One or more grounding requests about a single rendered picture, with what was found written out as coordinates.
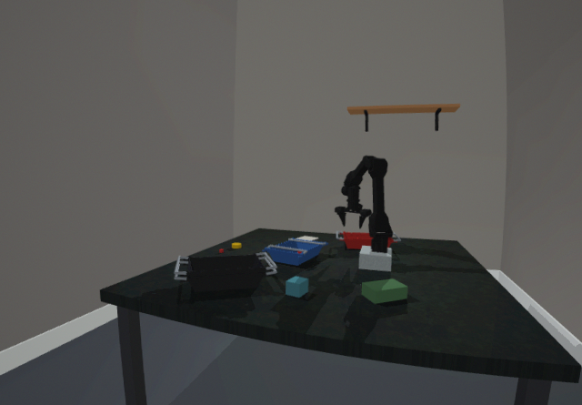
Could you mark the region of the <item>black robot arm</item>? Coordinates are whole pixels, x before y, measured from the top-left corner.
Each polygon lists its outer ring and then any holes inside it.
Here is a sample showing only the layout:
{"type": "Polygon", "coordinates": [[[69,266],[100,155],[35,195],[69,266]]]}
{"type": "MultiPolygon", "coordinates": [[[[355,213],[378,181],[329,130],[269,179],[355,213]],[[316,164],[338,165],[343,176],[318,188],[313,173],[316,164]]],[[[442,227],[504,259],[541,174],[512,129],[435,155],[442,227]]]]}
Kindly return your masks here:
{"type": "Polygon", "coordinates": [[[388,216],[384,210],[384,176],[387,171],[387,161],[381,157],[363,156],[363,159],[348,173],[344,186],[341,189],[343,195],[358,198],[359,184],[362,176],[368,170],[373,184],[373,214],[369,216],[369,235],[372,238],[371,252],[388,252],[388,238],[394,233],[390,227],[388,216]],[[385,233],[376,233],[385,232],[385,233]]]}

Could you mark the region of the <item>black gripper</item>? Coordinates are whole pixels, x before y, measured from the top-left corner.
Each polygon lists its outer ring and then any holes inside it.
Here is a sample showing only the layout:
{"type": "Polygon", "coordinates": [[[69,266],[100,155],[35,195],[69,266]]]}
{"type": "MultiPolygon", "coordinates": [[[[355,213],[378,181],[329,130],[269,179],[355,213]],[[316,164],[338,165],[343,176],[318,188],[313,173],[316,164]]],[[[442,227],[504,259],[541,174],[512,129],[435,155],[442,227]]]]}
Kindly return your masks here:
{"type": "Polygon", "coordinates": [[[341,221],[342,221],[344,227],[346,226],[346,213],[345,212],[360,214],[361,216],[359,217],[359,228],[361,228],[363,226],[365,219],[372,215],[372,211],[370,209],[359,210],[359,207],[358,207],[359,199],[358,198],[349,197],[346,201],[348,202],[348,207],[347,208],[346,207],[336,207],[335,212],[341,218],[341,221]],[[352,210],[352,211],[350,211],[350,210],[352,210]]]}

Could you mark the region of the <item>green rectangular block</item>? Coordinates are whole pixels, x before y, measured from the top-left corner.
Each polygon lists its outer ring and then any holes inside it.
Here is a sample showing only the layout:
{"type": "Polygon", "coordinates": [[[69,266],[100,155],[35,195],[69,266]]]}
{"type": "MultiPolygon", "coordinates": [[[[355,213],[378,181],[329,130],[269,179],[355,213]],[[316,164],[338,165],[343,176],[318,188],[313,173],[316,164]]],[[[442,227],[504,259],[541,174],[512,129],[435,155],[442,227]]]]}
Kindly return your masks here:
{"type": "Polygon", "coordinates": [[[406,299],[408,287],[394,279],[362,282],[362,295],[373,303],[406,299]]]}

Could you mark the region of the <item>teal block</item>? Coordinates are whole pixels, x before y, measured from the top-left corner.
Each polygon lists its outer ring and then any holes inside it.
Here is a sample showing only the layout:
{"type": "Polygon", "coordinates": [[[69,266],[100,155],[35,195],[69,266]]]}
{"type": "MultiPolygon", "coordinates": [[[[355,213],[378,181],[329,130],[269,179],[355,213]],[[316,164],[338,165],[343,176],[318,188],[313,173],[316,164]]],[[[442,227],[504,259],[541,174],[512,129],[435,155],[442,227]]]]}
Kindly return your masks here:
{"type": "Polygon", "coordinates": [[[309,278],[293,277],[286,280],[286,295],[291,297],[301,297],[308,292],[309,278]]]}

